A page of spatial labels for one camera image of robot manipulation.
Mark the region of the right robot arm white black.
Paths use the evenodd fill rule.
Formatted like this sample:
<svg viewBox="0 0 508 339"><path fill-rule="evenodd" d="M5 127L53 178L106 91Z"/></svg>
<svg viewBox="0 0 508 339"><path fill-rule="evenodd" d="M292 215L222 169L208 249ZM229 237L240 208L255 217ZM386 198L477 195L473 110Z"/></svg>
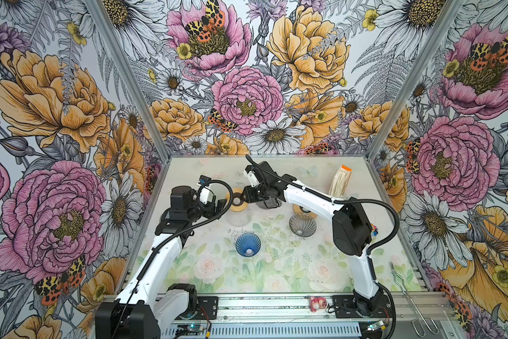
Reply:
<svg viewBox="0 0 508 339"><path fill-rule="evenodd" d="M242 193L247 203L277 200L294 204L332 223L332 241L348 256L353 280L353 310L362 316L372 316L386 305L384 292L376 278L369 254L373 226L362 206L372 199L342 200L318 192L290 175L279 176L268 162L251 163L244 175L249 181Z"/></svg>

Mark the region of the blue glass dripper cone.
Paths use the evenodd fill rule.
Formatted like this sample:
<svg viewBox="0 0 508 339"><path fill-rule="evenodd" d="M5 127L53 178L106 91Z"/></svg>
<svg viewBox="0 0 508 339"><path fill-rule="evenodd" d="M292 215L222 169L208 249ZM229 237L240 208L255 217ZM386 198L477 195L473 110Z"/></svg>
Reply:
<svg viewBox="0 0 508 339"><path fill-rule="evenodd" d="M260 238L253 233L244 233L235 242L235 250L242 257L253 257L259 253L262 247Z"/></svg>

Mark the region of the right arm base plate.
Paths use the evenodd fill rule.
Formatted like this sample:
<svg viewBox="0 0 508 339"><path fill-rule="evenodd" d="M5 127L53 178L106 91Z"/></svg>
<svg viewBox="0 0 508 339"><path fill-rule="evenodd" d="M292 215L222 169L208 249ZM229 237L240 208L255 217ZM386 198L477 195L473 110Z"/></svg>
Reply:
<svg viewBox="0 0 508 339"><path fill-rule="evenodd" d="M354 295L334 295L330 311L338 319L389 319L393 316L391 301L386 295L380 297L371 306L357 302Z"/></svg>

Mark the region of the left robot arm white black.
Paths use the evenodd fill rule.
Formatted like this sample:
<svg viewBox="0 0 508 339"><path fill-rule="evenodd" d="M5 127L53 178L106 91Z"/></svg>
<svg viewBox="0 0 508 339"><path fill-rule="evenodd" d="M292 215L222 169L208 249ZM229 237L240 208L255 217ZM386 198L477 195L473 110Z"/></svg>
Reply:
<svg viewBox="0 0 508 339"><path fill-rule="evenodd" d="M180 315L196 311L194 285L176 285L163 297L159 290L194 230L220 219L231 208L233 199L217 199L210 189L213 184L233 193L226 182L206 176L200 177L199 189L172 189L170 207L156 227L149 254L115 300L102 303L96 312L96 338L160 338Z"/></svg>

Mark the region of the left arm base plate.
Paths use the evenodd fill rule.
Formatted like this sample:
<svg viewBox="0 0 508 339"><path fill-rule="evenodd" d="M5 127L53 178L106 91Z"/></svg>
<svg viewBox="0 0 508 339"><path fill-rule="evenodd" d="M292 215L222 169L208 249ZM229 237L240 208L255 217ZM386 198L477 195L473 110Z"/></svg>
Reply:
<svg viewBox="0 0 508 339"><path fill-rule="evenodd" d="M206 320L204 312L207 314L210 321L216 320L219 308L219 298L214 296L198 296L197 297L197 309L194 313L193 319L195 320Z"/></svg>

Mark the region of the grey glass dripper cone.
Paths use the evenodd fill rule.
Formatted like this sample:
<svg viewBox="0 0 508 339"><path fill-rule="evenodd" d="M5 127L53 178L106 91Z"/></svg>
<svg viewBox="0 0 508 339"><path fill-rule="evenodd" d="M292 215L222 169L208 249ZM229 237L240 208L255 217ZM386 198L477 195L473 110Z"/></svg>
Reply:
<svg viewBox="0 0 508 339"><path fill-rule="evenodd" d="M307 238L315 234L317 224L315 220L307 214L294 214L289 219L289 228L296 236Z"/></svg>

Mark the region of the coffee filter pack orange top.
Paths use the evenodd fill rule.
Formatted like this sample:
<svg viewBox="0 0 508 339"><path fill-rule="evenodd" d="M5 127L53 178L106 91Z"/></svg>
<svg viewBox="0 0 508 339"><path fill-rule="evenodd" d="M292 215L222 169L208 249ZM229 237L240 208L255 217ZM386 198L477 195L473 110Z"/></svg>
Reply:
<svg viewBox="0 0 508 339"><path fill-rule="evenodd" d="M352 169L342 165L332 180L329 195L334 198L342 198L345 195L351 175Z"/></svg>

